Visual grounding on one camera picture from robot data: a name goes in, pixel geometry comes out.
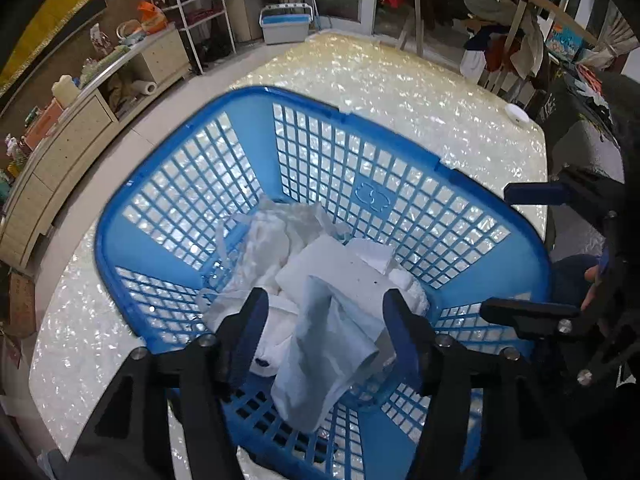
cardboard box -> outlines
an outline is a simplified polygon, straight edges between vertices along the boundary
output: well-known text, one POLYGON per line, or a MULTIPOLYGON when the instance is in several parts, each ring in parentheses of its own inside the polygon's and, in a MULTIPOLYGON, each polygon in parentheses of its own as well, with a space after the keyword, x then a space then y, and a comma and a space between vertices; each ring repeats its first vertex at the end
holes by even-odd
POLYGON ((12 272, 9 279, 9 305, 2 309, 2 331, 7 335, 25 338, 36 332, 36 288, 27 277, 12 272))

laundry pile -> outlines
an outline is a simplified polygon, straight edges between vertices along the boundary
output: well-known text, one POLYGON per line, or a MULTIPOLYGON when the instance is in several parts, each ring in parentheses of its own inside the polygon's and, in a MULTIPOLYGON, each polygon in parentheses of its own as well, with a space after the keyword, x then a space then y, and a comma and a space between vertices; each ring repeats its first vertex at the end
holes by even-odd
POLYGON ((382 316, 386 291, 398 288, 419 315, 428 309, 426 294, 398 266, 392 246, 364 238, 343 244, 348 226, 333 224, 319 204, 262 200, 252 217, 236 219, 248 231, 232 276, 222 291, 205 288, 196 301, 215 332, 254 286, 268 293, 251 371, 275 376, 271 396, 284 420, 315 431, 352 384, 395 359, 382 316))

plastic basket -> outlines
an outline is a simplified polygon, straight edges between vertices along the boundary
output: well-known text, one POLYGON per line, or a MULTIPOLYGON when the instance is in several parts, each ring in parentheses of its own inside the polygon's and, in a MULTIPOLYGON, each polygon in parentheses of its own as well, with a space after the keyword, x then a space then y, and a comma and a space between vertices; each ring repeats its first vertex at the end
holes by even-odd
MULTIPOLYGON (((168 137, 107 204, 98 270, 122 315, 152 352, 206 332, 194 302, 209 279, 225 285, 215 225, 230 259, 262 193, 319 201, 353 235, 393 244, 422 280, 437 330, 470 348, 529 343, 478 316, 491 296, 547 299, 549 264, 531 225, 497 196, 392 131, 274 88, 244 88, 210 102, 168 137)), ((430 399, 393 367, 354 385, 315 434, 278 416, 271 381, 250 374, 225 405, 236 444, 291 479, 403 479, 430 399)), ((479 443, 481 391, 472 393, 465 463, 479 443)))

yellow curtain with gold trim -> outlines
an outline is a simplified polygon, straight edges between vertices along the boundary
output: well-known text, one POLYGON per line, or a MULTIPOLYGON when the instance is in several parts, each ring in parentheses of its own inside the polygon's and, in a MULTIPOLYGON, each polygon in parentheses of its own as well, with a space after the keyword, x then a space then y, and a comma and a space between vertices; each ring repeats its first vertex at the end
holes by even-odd
POLYGON ((89 0, 46 0, 24 29, 0 73, 0 96, 7 91, 60 29, 89 0))

orange box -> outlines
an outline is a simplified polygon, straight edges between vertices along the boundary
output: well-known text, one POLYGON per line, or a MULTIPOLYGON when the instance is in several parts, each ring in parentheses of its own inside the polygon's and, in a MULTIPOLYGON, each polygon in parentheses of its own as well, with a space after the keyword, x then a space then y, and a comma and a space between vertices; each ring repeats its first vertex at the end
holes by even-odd
POLYGON ((38 143, 47 136, 51 127, 58 122, 60 115, 62 115, 62 107, 53 98, 49 106, 33 121, 33 124, 24 134, 24 142, 27 146, 35 150, 38 143))

